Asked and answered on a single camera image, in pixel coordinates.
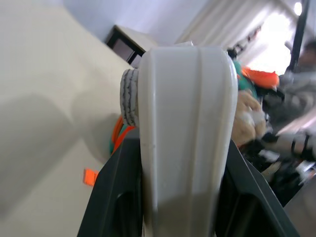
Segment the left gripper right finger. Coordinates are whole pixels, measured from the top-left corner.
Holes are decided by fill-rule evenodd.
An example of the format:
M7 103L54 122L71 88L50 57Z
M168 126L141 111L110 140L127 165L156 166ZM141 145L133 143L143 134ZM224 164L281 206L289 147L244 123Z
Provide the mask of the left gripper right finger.
M218 237L297 237L268 182L230 142L215 234Z

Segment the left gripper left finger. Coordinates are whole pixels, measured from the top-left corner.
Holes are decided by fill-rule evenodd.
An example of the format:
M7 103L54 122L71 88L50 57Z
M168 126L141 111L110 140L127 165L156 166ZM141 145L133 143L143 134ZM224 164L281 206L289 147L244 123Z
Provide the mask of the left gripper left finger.
M79 237L140 237L143 230L139 130L127 133L99 172Z

